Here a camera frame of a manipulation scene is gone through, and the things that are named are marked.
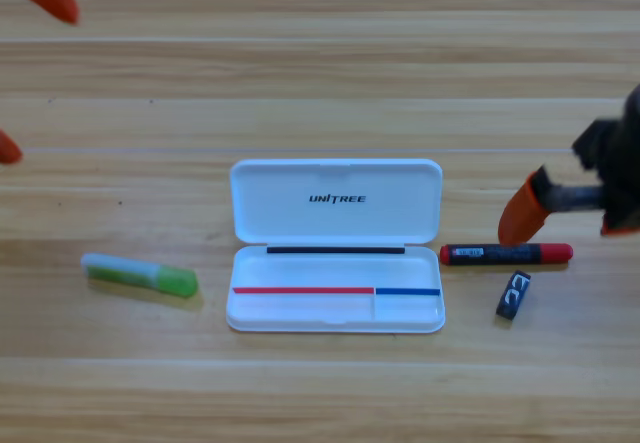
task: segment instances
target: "case lid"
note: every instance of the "case lid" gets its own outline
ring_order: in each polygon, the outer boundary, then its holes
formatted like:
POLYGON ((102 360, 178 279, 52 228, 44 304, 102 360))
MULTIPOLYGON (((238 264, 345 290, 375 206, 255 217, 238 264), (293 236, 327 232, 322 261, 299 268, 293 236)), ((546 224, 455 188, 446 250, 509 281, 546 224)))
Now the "case lid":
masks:
POLYGON ((438 232, 442 170, 426 159, 244 160, 231 192, 247 243, 422 244, 438 232))

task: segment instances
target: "glue stick cap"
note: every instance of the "glue stick cap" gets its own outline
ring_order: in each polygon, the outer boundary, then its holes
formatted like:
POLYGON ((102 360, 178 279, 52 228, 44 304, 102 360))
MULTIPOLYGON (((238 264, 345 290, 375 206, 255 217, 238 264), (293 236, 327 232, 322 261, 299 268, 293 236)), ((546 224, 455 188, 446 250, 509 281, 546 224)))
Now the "glue stick cap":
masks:
POLYGON ((188 298, 198 291, 198 278, 192 270, 162 266, 156 276, 158 291, 188 298))

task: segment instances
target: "red marker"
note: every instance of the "red marker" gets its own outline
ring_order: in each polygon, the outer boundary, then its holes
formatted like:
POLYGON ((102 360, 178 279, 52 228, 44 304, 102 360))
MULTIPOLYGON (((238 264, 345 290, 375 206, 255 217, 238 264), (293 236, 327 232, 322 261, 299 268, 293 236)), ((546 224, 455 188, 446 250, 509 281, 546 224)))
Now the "red marker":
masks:
POLYGON ((544 265, 567 263, 573 248, 565 243, 539 245, 445 245, 440 248, 443 265, 544 265))

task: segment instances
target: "blue line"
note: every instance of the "blue line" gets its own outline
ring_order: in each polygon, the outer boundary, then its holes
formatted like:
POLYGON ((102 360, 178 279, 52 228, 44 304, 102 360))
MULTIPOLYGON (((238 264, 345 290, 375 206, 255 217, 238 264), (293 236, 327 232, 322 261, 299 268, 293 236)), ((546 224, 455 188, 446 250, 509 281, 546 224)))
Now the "blue line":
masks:
POLYGON ((376 288, 376 295, 440 296, 440 290, 431 288, 376 288))

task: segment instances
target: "wood grain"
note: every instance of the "wood grain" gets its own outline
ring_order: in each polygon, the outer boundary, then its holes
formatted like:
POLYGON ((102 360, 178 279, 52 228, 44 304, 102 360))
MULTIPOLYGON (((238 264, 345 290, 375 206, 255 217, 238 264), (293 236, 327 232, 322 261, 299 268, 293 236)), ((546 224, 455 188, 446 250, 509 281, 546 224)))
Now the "wood grain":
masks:
POLYGON ((0 103, 4 129, 34 151, 570 151, 577 135, 595 118, 620 115, 622 105, 622 98, 33 98, 0 103))
POLYGON ((637 443, 640 236, 554 215, 533 275, 441 269, 428 336, 250 334, 225 320, 240 159, 432 158, 428 246, 496 241, 545 164, 640 81, 640 0, 0 0, 0 441, 637 443), (85 252, 196 270, 190 300, 87 282, 85 252))

